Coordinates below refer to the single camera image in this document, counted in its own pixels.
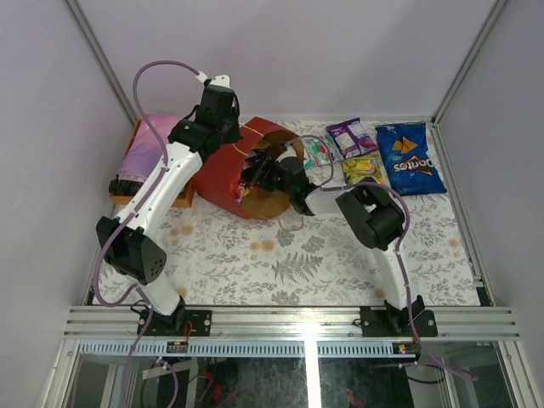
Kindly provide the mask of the teal Fox's candy bag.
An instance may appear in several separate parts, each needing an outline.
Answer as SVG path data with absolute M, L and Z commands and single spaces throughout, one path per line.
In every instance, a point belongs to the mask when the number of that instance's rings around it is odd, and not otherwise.
M 313 138 L 302 139 L 304 147 L 304 168 L 323 167 L 330 164 L 330 157 L 334 162 L 340 162 L 343 156 L 330 135 L 320 136 L 321 142 Z

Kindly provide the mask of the blue Doritos chip bag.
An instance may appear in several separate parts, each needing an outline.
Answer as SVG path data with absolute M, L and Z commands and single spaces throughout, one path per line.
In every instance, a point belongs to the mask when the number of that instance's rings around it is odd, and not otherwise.
M 428 156 L 424 122 L 386 124 L 375 129 L 382 163 L 393 190 L 401 196 L 447 192 Z

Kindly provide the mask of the green Fox's candy bag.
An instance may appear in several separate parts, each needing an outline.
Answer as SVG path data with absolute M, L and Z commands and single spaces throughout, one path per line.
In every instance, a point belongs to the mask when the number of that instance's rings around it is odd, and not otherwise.
M 378 154 L 349 158 L 342 162 L 342 170 L 346 184 L 356 184 L 365 178 L 373 178 L 376 182 L 385 184 Z

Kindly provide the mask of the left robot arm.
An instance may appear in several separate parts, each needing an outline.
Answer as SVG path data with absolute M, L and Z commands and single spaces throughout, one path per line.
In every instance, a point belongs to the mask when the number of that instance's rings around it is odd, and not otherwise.
M 96 226 L 101 257 L 126 277 L 158 313 L 156 324 L 177 335 L 186 324 L 181 298 L 164 273 L 167 254 L 156 241 L 161 222 L 190 179 L 222 145 L 241 139 L 240 106 L 226 75 L 207 80 L 192 117 L 179 121 L 159 161 L 134 198 Z

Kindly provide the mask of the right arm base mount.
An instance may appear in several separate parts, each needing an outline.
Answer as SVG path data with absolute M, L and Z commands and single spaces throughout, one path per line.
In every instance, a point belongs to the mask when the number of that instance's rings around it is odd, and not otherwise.
M 411 304 L 413 325 L 419 337 L 437 337 L 438 329 L 434 312 L 427 309 L 421 295 Z M 413 336 L 408 307 L 402 310 L 385 302 L 383 308 L 360 307 L 360 325 L 364 337 Z

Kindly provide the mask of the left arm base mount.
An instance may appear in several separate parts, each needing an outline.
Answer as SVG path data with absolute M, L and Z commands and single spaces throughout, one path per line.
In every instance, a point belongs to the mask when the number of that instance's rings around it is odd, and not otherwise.
M 151 308 L 143 300 L 134 303 L 130 310 L 139 316 L 137 333 L 145 336 L 183 336 L 209 337 L 212 328 L 213 312 L 206 309 L 187 309 L 180 298 L 179 306 L 170 315 L 152 312 L 150 324 L 144 329 Z

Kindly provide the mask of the red paper bag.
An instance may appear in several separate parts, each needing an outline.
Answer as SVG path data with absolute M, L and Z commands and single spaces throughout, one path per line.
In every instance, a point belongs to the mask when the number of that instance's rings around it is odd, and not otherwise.
M 237 187 L 244 161 L 254 146 L 262 140 L 270 142 L 266 151 L 274 158 L 283 152 L 282 143 L 293 140 L 292 147 L 298 160 L 302 161 L 304 149 L 297 137 L 293 131 L 277 123 L 254 117 L 241 125 L 239 141 L 221 146 L 192 177 L 195 192 L 240 218 L 268 220 L 280 216 L 291 206 L 288 195 L 278 190 L 268 192 L 255 187 L 237 201 Z

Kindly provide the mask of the purple snack packet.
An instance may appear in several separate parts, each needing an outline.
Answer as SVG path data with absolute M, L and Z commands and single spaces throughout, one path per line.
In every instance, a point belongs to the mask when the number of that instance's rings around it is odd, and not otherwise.
M 364 156 L 378 150 L 378 146 L 366 133 L 359 118 L 326 127 L 344 159 Z

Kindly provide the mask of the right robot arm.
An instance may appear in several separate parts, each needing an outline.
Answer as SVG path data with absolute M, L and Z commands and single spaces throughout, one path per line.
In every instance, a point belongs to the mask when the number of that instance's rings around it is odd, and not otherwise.
M 406 335 L 417 327 L 424 302 L 411 288 L 403 240 L 410 226 L 409 210 L 392 188 L 371 177 L 356 184 L 325 187 L 309 181 L 303 164 L 293 156 L 264 156 L 241 172 L 241 178 L 268 192 L 289 197 L 304 216 L 340 214 L 357 240 L 371 250 L 385 284 L 388 327 Z

